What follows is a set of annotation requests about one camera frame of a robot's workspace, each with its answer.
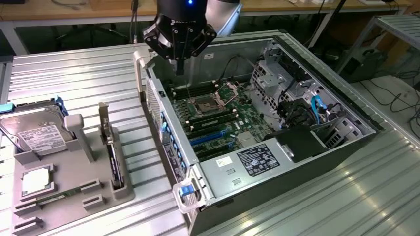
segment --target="hard drive label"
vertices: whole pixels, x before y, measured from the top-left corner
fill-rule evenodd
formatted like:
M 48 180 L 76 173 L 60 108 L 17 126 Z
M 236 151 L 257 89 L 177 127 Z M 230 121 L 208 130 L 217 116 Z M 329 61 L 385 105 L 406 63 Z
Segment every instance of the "hard drive label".
M 46 151 L 65 145 L 54 125 L 18 132 L 17 135 L 34 152 Z
M 250 176 L 256 176 L 280 166 L 265 144 L 238 152 L 237 156 Z

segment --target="circuit board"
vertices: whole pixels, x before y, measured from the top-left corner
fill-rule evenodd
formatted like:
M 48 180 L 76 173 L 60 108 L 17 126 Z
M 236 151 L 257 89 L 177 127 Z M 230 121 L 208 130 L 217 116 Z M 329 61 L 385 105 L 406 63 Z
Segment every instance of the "circuit board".
M 265 135 L 272 132 L 268 124 L 260 117 L 258 112 L 253 108 L 252 103 L 240 88 L 236 89 L 236 93 L 237 95 L 234 96 L 232 88 L 228 86 L 222 86 L 218 89 L 217 94 L 218 98 L 221 99 L 221 103 L 225 102 L 224 106 L 221 106 L 220 103 L 216 104 L 214 101 L 217 98 L 214 93 L 172 101 L 172 106 L 178 121 L 184 125 L 184 131 L 188 138 L 194 134 L 194 130 L 190 130 L 189 126 L 185 124 L 189 120 L 194 118 L 209 117 L 212 114 L 217 114 L 224 111 L 228 112 L 233 109 L 236 110 L 237 115 L 233 121 L 209 125 L 212 127 L 208 129 L 212 131 L 217 130 L 224 132 L 222 137 L 212 139 L 206 142 L 201 142 L 197 145 L 194 145 L 192 142 L 193 150 L 201 161 L 220 155 L 220 153 L 216 152 L 214 154 L 208 154 L 212 150 L 217 150 L 217 148 L 228 146 L 229 148 L 225 150 L 228 152 L 244 148 L 246 143 L 240 141 L 237 137 L 238 135 L 244 136 L 245 134 L 245 136 L 250 137 L 252 140 L 258 143 L 262 141 Z M 189 141 L 194 140 L 196 138 L 205 137 L 205 135 L 209 133 L 212 132 L 193 137 L 189 139 Z

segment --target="floor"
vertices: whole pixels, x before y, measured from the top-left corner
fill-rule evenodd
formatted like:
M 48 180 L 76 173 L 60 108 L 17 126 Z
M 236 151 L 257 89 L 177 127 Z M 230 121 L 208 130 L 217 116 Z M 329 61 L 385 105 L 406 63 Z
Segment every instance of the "floor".
M 314 27 L 310 26 L 309 15 L 300 15 L 298 20 L 293 21 L 293 16 L 273 17 L 269 22 L 264 22 L 268 19 L 266 16 L 256 17 L 254 24 L 250 24 L 250 17 L 241 17 L 234 28 L 234 32 L 252 32 L 264 30 L 285 29 L 292 36 L 301 42 L 308 39 L 313 33 Z M 138 29 L 148 27 L 148 22 L 138 23 Z M 72 26 L 57 26 L 58 35 L 68 33 L 72 30 Z M 129 23 L 116 23 L 117 32 L 128 35 Z M 50 27 L 24 27 L 17 28 L 17 34 L 26 45 L 29 53 L 45 53 L 54 52 L 54 36 Z M 96 33 L 94 43 L 97 47 L 114 46 L 124 44 L 124 40 L 114 38 L 101 32 Z M 62 49 L 73 50 L 90 48 L 89 33 L 85 32 L 80 36 L 73 36 L 64 40 Z M 0 33 L 0 56 L 12 55 L 13 51 L 8 45 L 4 35 Z

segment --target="workbench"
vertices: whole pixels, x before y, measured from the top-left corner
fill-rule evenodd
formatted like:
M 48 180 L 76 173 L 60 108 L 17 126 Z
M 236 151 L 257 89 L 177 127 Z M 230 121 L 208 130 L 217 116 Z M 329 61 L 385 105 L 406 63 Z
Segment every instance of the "workbench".
M 288 35 L 286 41 L 325 78 L 384 127 L 373 141 L 330 172 L 201 235 L 418 235 L 420 142 Z M 136 45 L 16 56 L 0 64 L 1 103 L 33 102 L 58 94 L 85 132 L 98 127 L 97 103 L 109 104 L 136 197 L 44 234 L 185 236 L 161 159 L 137 98 Z M 9 235 L 12 145 L 0 149 L 0 235 Z
M 408 0 L 396 0 L 398 3 L 397 14 L 402 14 L 406 7 L 410 6 Z M 309 46 L 314 45 L 317 38 L 330 19 L 332 12 L 336 8 L 338 0 L 333 4 L 325 4 L 321 13 L 326 14 L 317 32 L 313 36 Z M 320 5 L 312 3 L 297 2 L 289 3 L 286 0 L 242 0 L 244 7 L 241 16 L 270 16 L 270 15 L 300 15 L 316 14 Z M 156 16 L 154 0 L 140 0 L 137 11 L 137 21 L 152 21 Z M 28 51 L 16 34 L 17 27 L 33 26 L 58 26 L 58 25 L 82 25 L 100 23 L 129 22 L 130 10 L 102 10 L 93 11 L 88 1 L 86 5 L 78 7 L 80 10 L 72 10 L 68 7 L 57 6 L 48 0 L 28 0 L 25 4 L 0 6 L 0 30 L 12 46 L 16 55 L 25 55 Z M 357 0 L 346 0 L 340 12 L 365 12 L 365 11 L 386 11 L 389 6 L 364 5 Z

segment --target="table leg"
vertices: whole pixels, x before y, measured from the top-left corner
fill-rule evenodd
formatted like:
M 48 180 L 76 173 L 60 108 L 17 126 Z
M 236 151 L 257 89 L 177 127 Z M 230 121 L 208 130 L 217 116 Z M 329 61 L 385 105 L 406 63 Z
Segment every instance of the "table leg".
M 14 26 L 12 21 L 0 21 L 0 30 L 6 38 L 6 41 L 14 51 L 16 55 L 28 54 L 25 45 L 22 44 L 18 35 L 14 31 Z
M 318 28 L 317 28 L 317 30 L 316 30 L 316 32 L 314 32 L 314 35 L 313 35 L 313 38 L 312 38 L 312 40 L 310 40 L 310 43 L 309 43 L 309 47 L 308 47 L 308 48 L 312 48 L 312 47 L 313 47 L 313 45 L 314 45 L 314 43 L 316 43 L 318 37 L 321 36 L 321 32 L 324 31 L 324 28 L 325 28 L 325 26 L 326 26 L 326 24 L 328 24 L 328 21 L 329 21 L 329 19 L 330 19 L 332 16 L 333 16 L 333 13 L 332 13 L 332 12 L 325 14 L 325 16 L 324 16 L 324 18 L 322 18 L 322 21 L 321 21 L 321 24 L 320 24 L 320 26 L 318 26 Z

